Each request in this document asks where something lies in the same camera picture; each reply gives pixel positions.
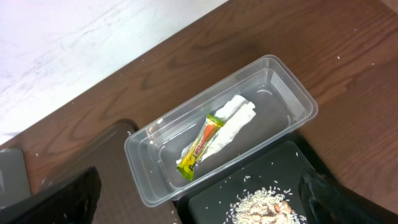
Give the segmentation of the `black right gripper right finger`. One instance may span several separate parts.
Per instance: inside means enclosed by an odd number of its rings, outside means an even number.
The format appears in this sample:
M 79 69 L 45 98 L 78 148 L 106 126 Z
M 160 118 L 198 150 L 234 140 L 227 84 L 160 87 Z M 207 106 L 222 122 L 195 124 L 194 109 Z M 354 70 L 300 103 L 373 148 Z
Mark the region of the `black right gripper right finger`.
M 305 169 L 299 195 L 309 224 L 397 224 L 397 214 L 313 169 Z

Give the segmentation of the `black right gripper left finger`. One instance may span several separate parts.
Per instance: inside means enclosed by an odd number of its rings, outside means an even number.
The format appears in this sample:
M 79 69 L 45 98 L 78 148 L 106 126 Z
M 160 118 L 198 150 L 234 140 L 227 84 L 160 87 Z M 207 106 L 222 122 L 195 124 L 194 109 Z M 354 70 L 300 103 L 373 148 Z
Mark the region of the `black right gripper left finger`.
M 1 210 L 1 224 L 90 224 L 101 193 L 96 167 L 89 167 Z

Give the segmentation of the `rice food scraps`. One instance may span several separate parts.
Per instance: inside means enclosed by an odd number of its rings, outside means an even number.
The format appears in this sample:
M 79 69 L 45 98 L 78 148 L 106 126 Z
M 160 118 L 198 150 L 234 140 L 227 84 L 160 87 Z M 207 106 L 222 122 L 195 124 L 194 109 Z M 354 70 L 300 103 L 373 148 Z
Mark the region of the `rice food scraps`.
M 306 223 L 299 180 L 311 164 L 295 146 L 273 149 L 190 200 L 196 223 Z

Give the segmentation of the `white tissue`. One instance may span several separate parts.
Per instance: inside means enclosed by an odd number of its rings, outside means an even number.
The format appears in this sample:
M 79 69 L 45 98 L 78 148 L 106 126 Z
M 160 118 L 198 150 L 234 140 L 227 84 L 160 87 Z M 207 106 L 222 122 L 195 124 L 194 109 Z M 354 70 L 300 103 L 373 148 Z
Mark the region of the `white tissue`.
M 206 146 L 206 151 L 200 161 L 221 151 L 231 143 L 241 128 L 248 124 L 256 115 L 255 105 L 241 95 L 234 95 L 222 108 L 216 111 L 215 116 L 225 122 Z

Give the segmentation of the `green orange snack wrapper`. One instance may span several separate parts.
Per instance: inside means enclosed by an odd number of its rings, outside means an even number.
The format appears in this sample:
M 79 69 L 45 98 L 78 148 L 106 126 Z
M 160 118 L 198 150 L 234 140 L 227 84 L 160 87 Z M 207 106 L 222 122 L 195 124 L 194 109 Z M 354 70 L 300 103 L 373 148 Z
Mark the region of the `green orange snack wrapper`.
M 224 121 L 208 114 L 197 138 L 177 165 L 177 170 L 188 180 L 194 176 L 195 164 L 202 157 L 205 148 L 213 139 L 214 135 L 224 126 Z

